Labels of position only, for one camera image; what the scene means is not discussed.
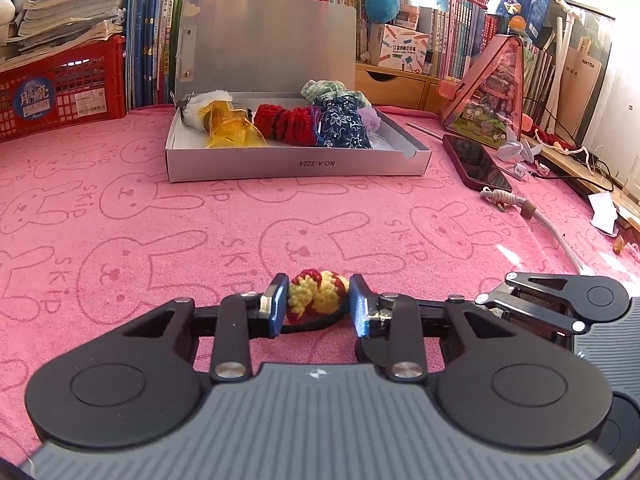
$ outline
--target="smartphone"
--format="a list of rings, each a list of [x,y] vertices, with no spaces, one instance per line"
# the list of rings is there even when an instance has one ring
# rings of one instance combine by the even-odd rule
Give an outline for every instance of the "smartphone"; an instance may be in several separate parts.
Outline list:
[[[476,140],[444,134],[442,144],[465,186],[476,191],[482,191],[484,187],[509,193],[513,190],[491,155]]]

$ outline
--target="blue circular sticker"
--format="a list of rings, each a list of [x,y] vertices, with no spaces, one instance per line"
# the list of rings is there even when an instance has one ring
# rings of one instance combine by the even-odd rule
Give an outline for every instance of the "blue circular sticker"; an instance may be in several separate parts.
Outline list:
[[[44,117],[55,105],[56,91],[53,84],[43,77],[27,79],[14,94],[14,112],[28,121]]]

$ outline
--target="blue floral pouch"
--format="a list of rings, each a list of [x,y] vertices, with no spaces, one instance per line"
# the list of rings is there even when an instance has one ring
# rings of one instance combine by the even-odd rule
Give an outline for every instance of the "blue floral pouch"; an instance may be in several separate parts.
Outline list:
[[[318,96],[314,104],[322,110],[318,146],[332,148],[371,148],[358,113],[358,100],[350,95]]]

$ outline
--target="label sticker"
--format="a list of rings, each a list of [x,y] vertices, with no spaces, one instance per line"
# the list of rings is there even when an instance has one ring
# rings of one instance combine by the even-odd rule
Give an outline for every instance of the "label sticker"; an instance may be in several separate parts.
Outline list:
[[[43,77],[28,79],[14,95],[14,110],[18,117],[35,121],[49,114],[56,103],[53,84]]]
[[[107,101],[104,98],[104,88],[80,92],[74,97],[76,98],[78,117],[103,114],[107,111]]]

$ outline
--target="green cloth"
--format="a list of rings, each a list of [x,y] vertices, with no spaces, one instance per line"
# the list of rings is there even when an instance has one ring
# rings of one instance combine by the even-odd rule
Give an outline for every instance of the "green cloth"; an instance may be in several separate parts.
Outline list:
[[[300,92],[302,97],[310,103],[320,96],[333,99],[336,97],[342,97],[343,95],[350,95],[355,97],[358,101],[358,108],[365,108],[371,106],[371,103],[364,97],[362,92],[357,90],[347,90],[347,87],[340,81],[314,81],[311,79],[307,81],[302,87]]]

